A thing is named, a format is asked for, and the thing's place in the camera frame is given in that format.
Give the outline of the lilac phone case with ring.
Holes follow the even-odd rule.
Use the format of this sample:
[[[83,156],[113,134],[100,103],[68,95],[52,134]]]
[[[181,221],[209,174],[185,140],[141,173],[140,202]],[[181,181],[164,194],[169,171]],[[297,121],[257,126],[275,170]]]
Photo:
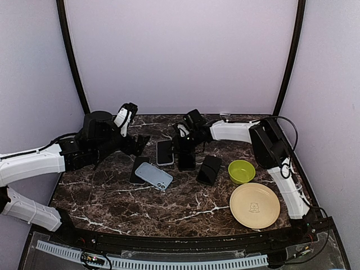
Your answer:
[[[157,141],[156,163],[158,166],[167,166],[174,163],[174,154],[171,140]]]

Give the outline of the light blue phone case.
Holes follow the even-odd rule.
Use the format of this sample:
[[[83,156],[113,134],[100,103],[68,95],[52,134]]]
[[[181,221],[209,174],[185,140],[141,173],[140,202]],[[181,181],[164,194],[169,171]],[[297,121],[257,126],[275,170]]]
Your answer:
[[[173,177],[170,174],[158,169],[157,167],[149,163],[143,163],[138,168],[138,171],[139,177],[141,177],[145,182],[151,184],[158,190],[166,190],[173,181]]]

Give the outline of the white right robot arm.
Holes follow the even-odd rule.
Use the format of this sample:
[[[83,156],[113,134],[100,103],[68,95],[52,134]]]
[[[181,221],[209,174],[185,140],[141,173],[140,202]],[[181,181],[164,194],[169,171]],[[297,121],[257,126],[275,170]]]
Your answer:
[[[285,201],[290,223],[287,239],[299,244],[309,234],[312,221],[310,203],[302,183],[295,175],[289,146],[272,117],[251,121],[206,121],[200,114],[187,114],[182,122],[173,125],[172,144],[175,154],[193,154],[200,144],[212,141],[239,141],[252,145],[257,164],[267,170]]]

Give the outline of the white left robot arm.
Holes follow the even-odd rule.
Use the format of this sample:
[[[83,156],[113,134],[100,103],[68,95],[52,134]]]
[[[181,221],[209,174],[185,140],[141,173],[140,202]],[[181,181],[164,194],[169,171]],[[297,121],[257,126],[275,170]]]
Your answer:
[[[116,115],[94,111],[84,116],[80,131],[61,135],[41,148],[1,155],[1,214],[55,232],[67,245],[79,232],[66,222],[62,210],[45,206],[9,187],[11,183],[45,174],[73,172],[98,165],[114,152],[140,156],[149,136],[127,133],[135,112],[122,107]]]

